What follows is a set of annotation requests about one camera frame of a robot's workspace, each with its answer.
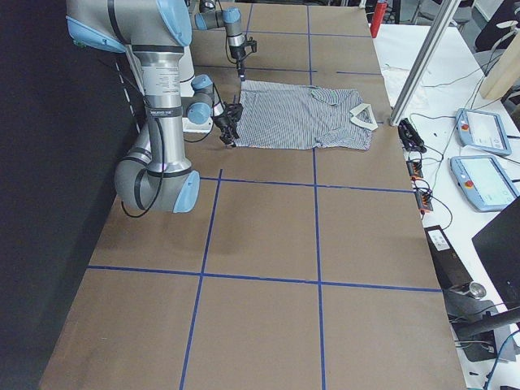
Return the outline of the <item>black monitor arm base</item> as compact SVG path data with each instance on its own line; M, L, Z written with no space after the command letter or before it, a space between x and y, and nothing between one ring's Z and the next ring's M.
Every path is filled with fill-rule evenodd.
M452 290L444 290L443 295L456 343L469 361L516 360L519 347L511 340L503 343L511 334L511 326L519 322L518 301L495 304Z

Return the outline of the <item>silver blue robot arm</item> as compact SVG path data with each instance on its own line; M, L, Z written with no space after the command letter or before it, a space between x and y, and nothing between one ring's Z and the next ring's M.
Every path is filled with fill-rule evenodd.
M125 214L150 210L186 213L197 202L200 174L184 151L183 119L221 128L234 124L209 76L191 80L194 94L182 97L180 65L189 51L192 26L183 1L69 1L67 27L75 43L124 53L140 65L146 124L115 171L115 188Z
M240 81L245 81L245 59L249 56L246 48L251 47L251 52L254 53L257 42L253 38L248 39L243 33L240 9L235 6L223 9L220 1L200 1L194 23L198 30L225 29L229 49L227 59L236 65Z

